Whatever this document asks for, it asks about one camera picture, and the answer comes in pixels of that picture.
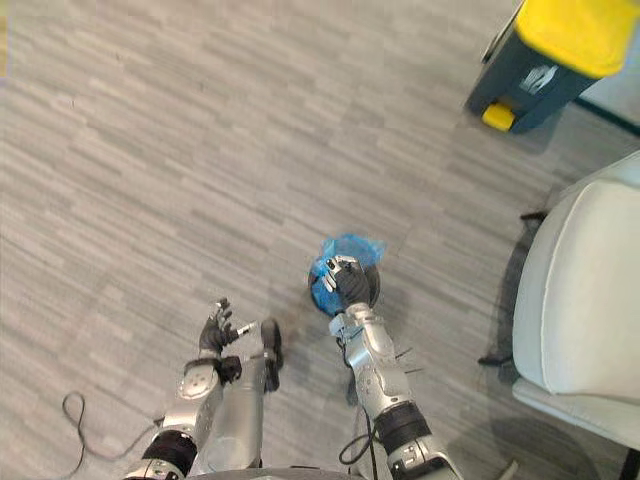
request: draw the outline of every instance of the chair leg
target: chair leg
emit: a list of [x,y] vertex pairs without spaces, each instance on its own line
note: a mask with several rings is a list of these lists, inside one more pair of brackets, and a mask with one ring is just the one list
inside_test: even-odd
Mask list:
[[544,210],[540,210],[538,212],[525,213],[524,215],[520,215],[520,220],[526,222],[527,220],[538,220],[540,222],[544,221],[547,218],[547,214]]
[[627,459],[622,466],[619,480],[636,480],[638,473],[640,473],[640,452],[630,448],[629,453],[627,453]]
[[499,357],[497,355],[487,355],[486,357],[479,358],[478,364],[484,367],[501,367],[502,365],[512,361],[513,354],[504,357]]

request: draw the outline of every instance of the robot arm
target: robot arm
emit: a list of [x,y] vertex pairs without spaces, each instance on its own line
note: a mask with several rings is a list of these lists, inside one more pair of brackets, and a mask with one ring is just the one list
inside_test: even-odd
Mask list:
[[222,387],[240,377],[235,356],[221,358],[224,346],[248,333],[254,324],[238,330],[221,327],[229,317],[226,299],[217,304],[200,335],[200,355],[187,363],[176,400],[166,412],[160,432],[125,480],[183,480],[209,436],[213,416],[222,402]]
[[383,318],[368,305],[368,285],[357,260],[334,257],[327,267],[325,287],[337,290],[348,305],[329,329],[353,369],[358,401],[374,421],[393,479],[461,480],[415,404]]

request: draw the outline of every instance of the chair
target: chair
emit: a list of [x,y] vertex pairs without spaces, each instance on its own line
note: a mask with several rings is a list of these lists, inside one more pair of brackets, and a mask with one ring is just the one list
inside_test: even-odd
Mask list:
[[640,150],[562,192],[518,287],[514,396],[629,448],[640,469]]

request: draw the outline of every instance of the black cable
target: black cable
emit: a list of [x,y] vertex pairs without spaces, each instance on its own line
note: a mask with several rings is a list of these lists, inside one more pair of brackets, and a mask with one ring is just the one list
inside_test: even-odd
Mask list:
[[[80,400],[80,415],[78,415],[77,419],[75,419],[71,415],[71,412],[69,412],[69,407],[67,406],[69,400],[72,397],[76,397]],[[154,425],[151,425],[146,429],[144,429],[142,432],[140,432],[140,434],[133,440],[133,442],[131,442],[131,444],[127,448],[125,448],[122,452],[117,453],[115,455],[105,455],[103,453],[97,452],[87,443],[87,439],[85,438],[84,431],[82,430],[82,420],[84,418],[85,405],[86,405],[86,400],[84,398],[84,395],[82,395],[80,392],[73,391],[73,392],[67,393],[64,396],[64,399],[62,400],[62,413],[64,413],[65,418],[76,429],[76,434],[78,435],[78,439],[80,440],[80,445],[81,445],[80,457],[78,458],[78,461],[75,467],[73,467],[73,469],[71,469],[68,473],[61,475],[59,477],[52,477],[52,478],[47,478],[42,480],[67,480],[71,478],[73,475],[76,474],[78,470],[80,470],[80,467],[82,466],[82,462],[84,461],[84,458],[85,458],[85,452],[101,460],[106,460],[107,462],[115,462],[116,460],[120,460],[121,458],[124,458],[129,453],[131,453],[131,451],[136,447],[136,445],[140,442],[140,440],[142,440],[142,438],[147,433],[153,430],[153,428],[157,426],[159,422],[162,421],[162,420],[154,420]]]
[[340,348],[340,351],[342,352],[342,362],[344,363],[344,366],[347,368],[351,368],[351,365],[349,365],[349,362],[347,362],[347,346],[342,343],[340,337],[336,337],[336,343],[338,344],[338,348]]
[[378,465],[376,464],[376,453],[373,451],[373,438],[375,437],[375,432],[371,430],[371,420],[369,419],[369,415],[367,412],[364,412],[365,417],[367,417],[367,434],[369,435],[369,452],[371,452],[371,470],[373,471],[373,480],[378,480]]
[[[354,438],[353,440],[351,440],[349,443],[347,443],[344,446],[344,448],[342,449],[342,451],[338,455],[338,460],[343,465],[353,465],[358,460],[360,460],[362,458],[362,456],[367,452],[367,449],[369,448],[369,446],[371,445],[371,442],[373,441],[373,437],[376,434],[376,427],[373,427],[373,430],[371,430],[371,425],[369,423],[369,416],[367,415],[367,412],[365,412],[365,415],[366,415],[366,418],[367,418],[367,430],[368,430],[368,433],[366,433],[364,435],[358,435],[356,438]],[[347,450],[349,450],[350,447],[355,445],[360,440],[364,440],[365,438],[367,439],[367,441],[365,442],[365,444],[362,447],[362,449],[358,453],[356,453],[352,458],[350,458],[348,460],[345,460],[344,459],[344,454],[347,453]]]

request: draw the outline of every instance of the trash bin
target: trash bin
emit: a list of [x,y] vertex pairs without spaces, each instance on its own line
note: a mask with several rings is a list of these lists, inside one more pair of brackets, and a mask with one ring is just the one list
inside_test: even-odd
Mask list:
[[635,0],[525,0],[483,57],[467,108],[488,125],[525,132],[624,66]]

